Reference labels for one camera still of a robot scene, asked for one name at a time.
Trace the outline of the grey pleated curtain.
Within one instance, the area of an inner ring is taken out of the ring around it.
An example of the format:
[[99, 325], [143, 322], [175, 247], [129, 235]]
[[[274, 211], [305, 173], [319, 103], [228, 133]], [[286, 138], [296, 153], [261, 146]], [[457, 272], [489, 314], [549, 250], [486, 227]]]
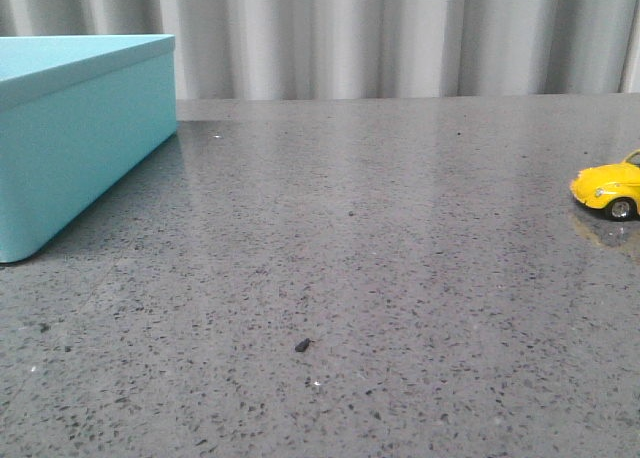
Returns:
[[181, 99], [639, 89], [639, 0], [1, 0], [1, 32], [172, 34]]

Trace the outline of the small black debris chip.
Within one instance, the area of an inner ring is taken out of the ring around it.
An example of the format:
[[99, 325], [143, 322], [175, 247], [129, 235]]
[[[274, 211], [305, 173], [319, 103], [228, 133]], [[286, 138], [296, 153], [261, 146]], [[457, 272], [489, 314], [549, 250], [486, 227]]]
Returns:
[[311, 342], [312, 340], [310, 338], [305, 338], [304, 340], [300, 341], [298, 344], [295, 345], [294, 350], [296, 352], [303, 353], [308, 349]]

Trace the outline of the yellow toy beetle car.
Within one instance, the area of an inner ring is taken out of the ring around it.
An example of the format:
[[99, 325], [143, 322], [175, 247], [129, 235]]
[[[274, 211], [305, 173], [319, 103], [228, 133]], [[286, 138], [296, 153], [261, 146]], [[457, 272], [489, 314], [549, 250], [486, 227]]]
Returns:
[[623, 161], [581, 170], [570, 184], [582, 205], [601, 210], [607, 219], [627, 221], [639, 216], [639, 150]]

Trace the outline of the light blue storage box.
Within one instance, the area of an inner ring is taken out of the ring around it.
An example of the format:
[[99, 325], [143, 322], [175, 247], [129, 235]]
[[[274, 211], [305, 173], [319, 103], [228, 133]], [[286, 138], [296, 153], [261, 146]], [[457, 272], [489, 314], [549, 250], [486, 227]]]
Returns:
[[1, 40], [1, 260], [24, 260], [177, 129], [170, 34]]

